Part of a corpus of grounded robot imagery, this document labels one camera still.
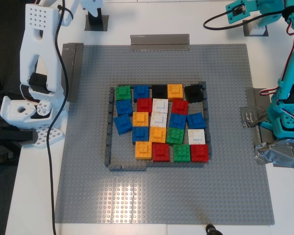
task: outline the mounting hole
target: mounting hole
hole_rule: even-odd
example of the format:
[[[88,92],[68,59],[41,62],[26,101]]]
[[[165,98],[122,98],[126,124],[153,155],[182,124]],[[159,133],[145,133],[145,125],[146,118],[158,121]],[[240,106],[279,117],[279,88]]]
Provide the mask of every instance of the mounting hole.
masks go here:
[[[26,109],[23,107],[23,106],[21,106],[21,107],[19,107],[18,108],[18,112],[19,113],[22,113],[22,112],[24,112]]]

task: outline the red lego brick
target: red lego brick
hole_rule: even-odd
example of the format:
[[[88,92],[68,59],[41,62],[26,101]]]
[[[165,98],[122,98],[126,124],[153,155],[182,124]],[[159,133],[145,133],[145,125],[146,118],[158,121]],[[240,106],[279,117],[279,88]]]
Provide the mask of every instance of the red lego brick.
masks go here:
[[[188,101],[175,99],[173,100],[171,113],[187,115]]]
[[[151,116],[152,98],[138,98],[137,99],[137,112],[148,112],[149,116]]]
[[[154,162],[169,162],[169,145],[164,144],[152,144],[152,160]]]
[[[207,163],[209,161],[208,145],[191,144],[191,162]]]

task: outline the black cable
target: black cable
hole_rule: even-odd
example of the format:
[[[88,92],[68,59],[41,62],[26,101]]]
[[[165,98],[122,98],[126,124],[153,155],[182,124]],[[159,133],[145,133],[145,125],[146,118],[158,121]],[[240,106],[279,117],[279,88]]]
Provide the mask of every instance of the black cable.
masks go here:
[[[256,16],[250,20],[247,20],[247,21],[244,21],[243,23],[238,23],[238,24],[235,24],[235,25],[231,25],[231,26],[226,26],[226,27],[218,27],[218,28],[214,28],[214,27],[209,27],[209,26],[206,26],[207,23],[209,23],[210,21],[216,19],[216,18],[219,18],[221,16],[224,16],[224,15],[227,15],[231,12],[233,12],[233,9],[232,10],[229,10],[229,11],[226,11],[220,15],[217,15],[217,16],[214,16],[208,20],[206,20],[203,24],[203,27],[206,28],[206,29],[209,29],[209,30],[225,30],[225,29],[231,29],[231,28],[237,28],[237,27],[240,27],[240,26],[243,26],[244,24],[248,24],[250,22],[253,22],[257,19],[260,19],[260,18],[263,18],[263,17],[266,17],[266,16],[272,16],[272,15],[277,15],[277,14],[281,14],[284,10],[281,10],[281,11],[275,11],[275,12],[269,12],[269,13],[265,13],[263,15],[260,15],[260,16]]]
[[[65,9],[65,0],[62,0],[62,6]],[[48,129],[48,132],[47,132],[47,150],[48,150],[48,158],[49,158],[50,186],[51,186],[50,192],[51,192],[51,210],[52,210],[52,229],[53,229],[53,234],[54,235],[56,235],[56,230],[55,230],[55,216],[54,216],[52,160],[51,160],[51,151],[50,151],[50,144],[49,144],[49,136],[50,136],[50,132],[51,132],[51,129],[52,129],[53,125],[55,124],[55,122],[59,118],[59,116],[60,116],[60,114],[61,114],[61,112],[62,112],[62,110],[63,110],[63,108],[65,106],[65,103],[67,102],[68,95],[69,95],[69,80],[68,80],[68,75],[67,75],[67,71],[66,71],[65,66],[64,66],[64,62],[63,62],[62,57],[61,57],[59,46],[58,46],[58,34],[59,34],[59,30],[60,30],[60,27],[61,27],[61,24],[62,24],[64,12],[65,11],[62,11],[61,12],[59,24],[58,24],[58,27],[57,27],[57,30],[56,30],[55,36],[54,36],[54,44],[55,44],[55,49],[57,51],[57,54],[58,54],[58,57],[59,57],[59,60],[60,60],[62,69],[63,69],[66,89],[65,89],[65,96],[64,96],[64,100],[63,100],[63,103],[61,105],[61,108],[59,109],[57,115],[55,116],[54,120],[52,121],[52,123],[51,123],[51,125],[50,125],[50,127]]]

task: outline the blue lego brick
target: blue lego brick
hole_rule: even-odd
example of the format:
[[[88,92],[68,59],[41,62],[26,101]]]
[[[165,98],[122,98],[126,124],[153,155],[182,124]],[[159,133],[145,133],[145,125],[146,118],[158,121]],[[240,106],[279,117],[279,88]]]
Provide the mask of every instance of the blue lego brick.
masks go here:
[[[124,114],[122,116],[115,117],[114,123],[116,125],[116,128],[118,130],[119,135],[122,135],[126,132],[129,132],[132,130],[132,123],[131,120],[129,119],[128,114]]]
[[[148,127],[147,126],[133,126],[132,142],[148,141]]]
[[[186,115],[182,114],[171,114],[169,127],[176,129],[185,129]]]
[[[129,116],[133,116],[132,103],[130,99],[116,101],[116,108],[118,116],[123,114],[128,114]]]
[[[149,98],[148,86],[134,86],[134,102],[136,103],[138,98]]]
[[[206,129],[206,123],[202,113],[187,115],[189,129]]]

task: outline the white lego brick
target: white lego brick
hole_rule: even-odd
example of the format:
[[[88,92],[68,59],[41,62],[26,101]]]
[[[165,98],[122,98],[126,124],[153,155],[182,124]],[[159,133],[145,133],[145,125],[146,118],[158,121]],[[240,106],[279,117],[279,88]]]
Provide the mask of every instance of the white lego brick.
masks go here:
[[[167,116],[166,113],[151,113],[150,126],[167,127]]]
[[[168,99],[153,99],[152,111],[156,113],[168,113]]]
[[[189,129],[188,144],[206,144],[205,131],[203,129]]]

